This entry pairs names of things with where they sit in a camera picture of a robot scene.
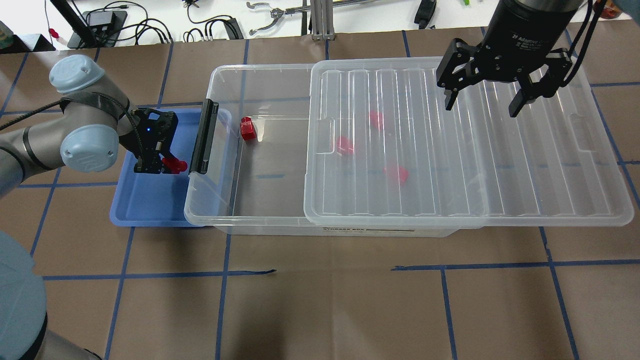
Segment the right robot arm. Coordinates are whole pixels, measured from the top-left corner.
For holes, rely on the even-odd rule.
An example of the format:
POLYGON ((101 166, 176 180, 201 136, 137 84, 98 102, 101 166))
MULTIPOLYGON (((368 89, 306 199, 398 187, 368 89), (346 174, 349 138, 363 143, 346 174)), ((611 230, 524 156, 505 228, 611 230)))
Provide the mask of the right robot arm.
POLYGON ((511 117, 538 98, 552 98, 566 84, 573 59, 557 47, 581 6, 579 0, 500 0, 482 41, 454 38, 436 69, 445 109, 453 109, 463 89, 480 82, 519 85, 510 101, 511 117))

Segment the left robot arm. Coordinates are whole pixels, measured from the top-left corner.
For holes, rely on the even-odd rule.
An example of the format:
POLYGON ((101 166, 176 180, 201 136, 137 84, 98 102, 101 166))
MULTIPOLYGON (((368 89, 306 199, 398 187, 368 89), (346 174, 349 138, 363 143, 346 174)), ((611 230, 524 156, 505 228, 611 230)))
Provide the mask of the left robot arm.
MULTIPOLYGON (((135 107, 105 70, 84 54, 59 60, 49 73, 61 98, 1 126, 1 194, 38 174, 68 167, 100 173, 119 148, 134 155, 135 173, 179 174, 188 165, 170 148, 173 111, 135 107)), ((32 256, 1 233, 1 358, 96 360, 98 355, 48 330, 46 289, 32 256)))

